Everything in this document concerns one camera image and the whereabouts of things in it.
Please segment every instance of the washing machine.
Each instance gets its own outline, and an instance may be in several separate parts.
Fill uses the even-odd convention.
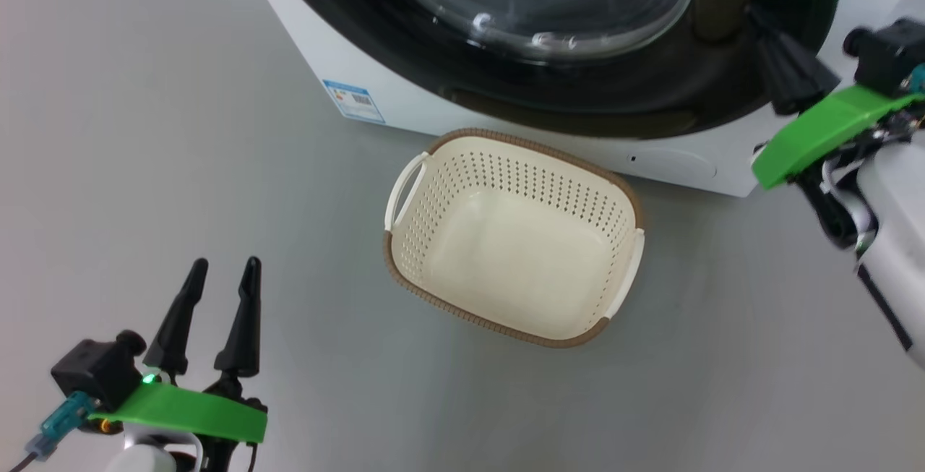
[[[761,83],[757,4],[843,83],[848,31],[901,0],[268,0],[344,116],[475,126],[620,173],[733,196],[787,119]]]

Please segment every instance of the plastic basket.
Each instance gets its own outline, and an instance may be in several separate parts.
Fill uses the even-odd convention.
[[[637,198],[614,173],[479,129],[443,136],[408,163],[385,226],[386,262],[404,287],[548,347],[607,327],[645,244]]]

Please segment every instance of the cable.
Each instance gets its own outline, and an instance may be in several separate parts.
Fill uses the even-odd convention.
[[[13,468],[10,468],[9,472],[20,472],[23,468],[26,468],[27,466],[29,466],[29,463],[33,462],[37,457],[38,455],[36,455],[35,452],[29,452],[29,455],[27,455],[25,459],[20,461],[19,465],[16,465]]]
[[[248,466],[247,472],[254,472],[254,465],[257,464],[257,443],[254,443],[253,445],[251,445],[251,443],[248,443],[247,446],[249,446],[249,447],[251,447],[251,448],[253,449],[253,450],[251,451],[251,465]]]

